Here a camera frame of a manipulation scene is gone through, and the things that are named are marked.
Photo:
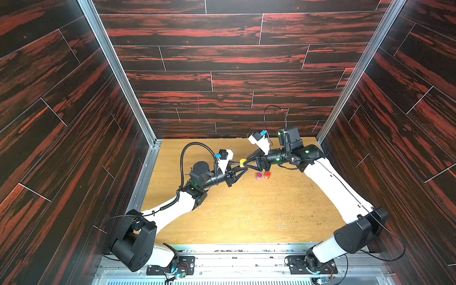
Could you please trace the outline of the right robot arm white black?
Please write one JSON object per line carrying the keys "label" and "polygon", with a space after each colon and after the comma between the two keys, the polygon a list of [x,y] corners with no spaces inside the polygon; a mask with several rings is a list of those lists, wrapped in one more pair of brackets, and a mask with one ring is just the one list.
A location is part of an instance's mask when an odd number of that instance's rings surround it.
{"label": "right robot arm white black", "polygon": [[337,173],[318,146],[304,146],[296,127],[279,129],[277,134],[281,146],[277,149],[271,149],[267,131],[250,135],[248,140],[259,149],[249,155],[243,165],[255,162],[255,170],[269,171],[273,165],[289,163],[312,179],[334,204],[345,226],[307,250],[305,255],[306,269],[318,274],[334,258],[354,254],[378,237],[388,213],[362,198]]}

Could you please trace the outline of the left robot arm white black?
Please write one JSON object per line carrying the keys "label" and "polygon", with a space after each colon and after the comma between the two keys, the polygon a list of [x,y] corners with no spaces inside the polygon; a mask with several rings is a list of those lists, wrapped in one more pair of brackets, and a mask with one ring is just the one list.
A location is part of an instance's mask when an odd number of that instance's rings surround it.
{"label": "left robot arm white black", "polygon": [[127,212],[109,233],[107,249],[132,272],[144,266],[173,272],[177,268],[177,252],[165,244],[156,244],[157,234],[178,217],[199,207],[212,186],[224,182],[232,186],[247,171],[246,167],[232,168],[230,162],[225,171],[219,167],[212,171],[208,163],[197,162],[190,172],[190,179],[177,190],[175,198],[143,213]]}

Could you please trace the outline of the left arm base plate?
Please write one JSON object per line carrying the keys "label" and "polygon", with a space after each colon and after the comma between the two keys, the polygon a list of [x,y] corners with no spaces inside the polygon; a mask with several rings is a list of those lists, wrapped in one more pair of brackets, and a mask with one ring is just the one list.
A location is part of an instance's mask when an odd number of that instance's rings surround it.
{"label": "left arm base plate", "polygon": [[195,271],[195,256],[180,255],[173,258],[167,267],[148,266],[147,276],[171,276],[186,277],[192,276]]}

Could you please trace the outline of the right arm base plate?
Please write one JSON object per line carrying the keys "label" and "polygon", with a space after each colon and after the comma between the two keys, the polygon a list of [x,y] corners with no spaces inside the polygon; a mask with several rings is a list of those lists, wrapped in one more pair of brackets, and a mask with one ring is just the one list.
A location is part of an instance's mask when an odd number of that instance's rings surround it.
{"label": "right arm base plate", "polygon": [[335,275],[338,273],[335,261],[330,260],[326,263],[319,262],[315,257],[307,255],[289,255],[284,259],[290,273],[297,274],[326,274]]}

